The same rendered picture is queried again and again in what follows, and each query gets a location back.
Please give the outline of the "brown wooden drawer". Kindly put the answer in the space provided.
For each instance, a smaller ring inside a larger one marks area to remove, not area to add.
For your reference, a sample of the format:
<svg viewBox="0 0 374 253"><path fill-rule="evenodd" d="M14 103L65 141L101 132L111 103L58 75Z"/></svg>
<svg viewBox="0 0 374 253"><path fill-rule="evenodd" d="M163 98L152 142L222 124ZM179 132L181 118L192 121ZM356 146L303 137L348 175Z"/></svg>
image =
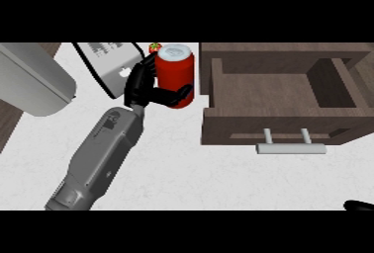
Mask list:
<svg viewBox="0 0 374 253"><path fill-rule="evenodd" d="M302 143L302 129L314 143L340 145L374 133L373 108L206 108L203 145L254 145L265 141Z"/></svg>
<svg viewBox="0 0 374 253"><path fill-rule="evenodd" d="M216 108L368 108L340 58L320 59L303 73L231 74L212 60Z"/></svg>

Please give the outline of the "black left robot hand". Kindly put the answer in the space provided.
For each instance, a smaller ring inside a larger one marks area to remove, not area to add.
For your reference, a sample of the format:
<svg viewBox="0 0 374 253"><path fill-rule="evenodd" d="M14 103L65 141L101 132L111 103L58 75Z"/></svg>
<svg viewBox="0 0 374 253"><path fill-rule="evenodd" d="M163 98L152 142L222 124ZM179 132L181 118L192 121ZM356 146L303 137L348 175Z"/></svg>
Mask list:
<svg viewBox="0 0 374 253"><path fill-rule="evenodd" d="M172 107L175 97L169 96L158 88L155 56L151 53L135 65L126 87L124 87L124 105L139 105L147 107L150 103Z"/></svg>

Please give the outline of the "grey rounded appliance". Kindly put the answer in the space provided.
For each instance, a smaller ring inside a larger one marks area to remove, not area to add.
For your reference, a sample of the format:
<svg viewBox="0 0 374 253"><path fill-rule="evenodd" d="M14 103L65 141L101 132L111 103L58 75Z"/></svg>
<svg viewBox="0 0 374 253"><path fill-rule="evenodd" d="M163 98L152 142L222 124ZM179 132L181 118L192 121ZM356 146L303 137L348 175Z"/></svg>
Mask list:
<svg viewBox="0 0 374 253"><path fill-rule="evenodd" d="M36 42L0 42L0 99L36 117L71 103L76 82Z"/></svg>

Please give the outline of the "brown wooden drawer front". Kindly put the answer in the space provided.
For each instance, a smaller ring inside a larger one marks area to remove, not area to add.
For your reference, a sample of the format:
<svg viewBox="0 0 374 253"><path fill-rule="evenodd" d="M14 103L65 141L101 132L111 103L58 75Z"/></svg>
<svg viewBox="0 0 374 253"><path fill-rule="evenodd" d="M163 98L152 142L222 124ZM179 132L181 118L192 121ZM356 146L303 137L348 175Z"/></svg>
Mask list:
<svg viewBox="0 0 374 253"><path fill-rule="evenodd" d="M265 141L302 143L302 129L314 143L340 145L374 133L373 108L206 108L203 145L254 145Z"/></svg>

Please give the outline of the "brown wooden cabinet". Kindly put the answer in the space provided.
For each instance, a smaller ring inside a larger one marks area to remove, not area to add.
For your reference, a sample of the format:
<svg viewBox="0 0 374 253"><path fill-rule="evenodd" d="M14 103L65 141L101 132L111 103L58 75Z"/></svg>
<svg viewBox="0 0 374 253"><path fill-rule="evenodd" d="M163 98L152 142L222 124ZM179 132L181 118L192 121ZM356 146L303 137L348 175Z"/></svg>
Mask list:
<svg viewBox="0 0 374 253"><path fill-rule="evenodd" d="M370 52L365 42L201 42L200 94L209 94L213 59L228 74L300 74L322 58L340 58L351 69Z"/></svg>

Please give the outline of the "red can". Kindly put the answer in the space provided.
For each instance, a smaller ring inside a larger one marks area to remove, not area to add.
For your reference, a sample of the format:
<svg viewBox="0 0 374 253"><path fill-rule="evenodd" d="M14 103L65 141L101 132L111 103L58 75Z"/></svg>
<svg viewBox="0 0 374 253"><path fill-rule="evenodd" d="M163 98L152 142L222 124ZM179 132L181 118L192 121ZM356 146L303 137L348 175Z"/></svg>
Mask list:
<svg viewBox="0 0 374 253"><path fill-rule="evenodd" d="M194 54L182 43L166 44L155 56L158 88L172 97L173 109L185 108L194 99Z"/></svg>

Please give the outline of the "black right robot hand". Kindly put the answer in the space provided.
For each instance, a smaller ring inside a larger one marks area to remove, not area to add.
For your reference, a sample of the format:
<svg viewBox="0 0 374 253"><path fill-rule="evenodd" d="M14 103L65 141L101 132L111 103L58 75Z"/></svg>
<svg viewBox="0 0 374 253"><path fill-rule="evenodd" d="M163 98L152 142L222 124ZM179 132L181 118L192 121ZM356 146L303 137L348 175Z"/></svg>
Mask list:
<svg viewBox="0 0 374 253"><path fill-rule="evenodd" d="M343 204L348 211L374 211L374 205L361 201L348 200Z"/></svg>

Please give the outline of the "white flat device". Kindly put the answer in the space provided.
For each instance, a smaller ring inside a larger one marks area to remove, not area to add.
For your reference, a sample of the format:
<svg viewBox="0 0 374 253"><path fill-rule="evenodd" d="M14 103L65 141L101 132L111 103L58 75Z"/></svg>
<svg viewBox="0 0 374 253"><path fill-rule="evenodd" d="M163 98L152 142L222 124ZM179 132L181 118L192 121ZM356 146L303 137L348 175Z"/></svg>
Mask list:
<svg viewBox="0 0 374 253"><path fill-rule="evenodd" d="M73 46L107 95L117 99L144 50L132 42L76 42Z"/></svg>

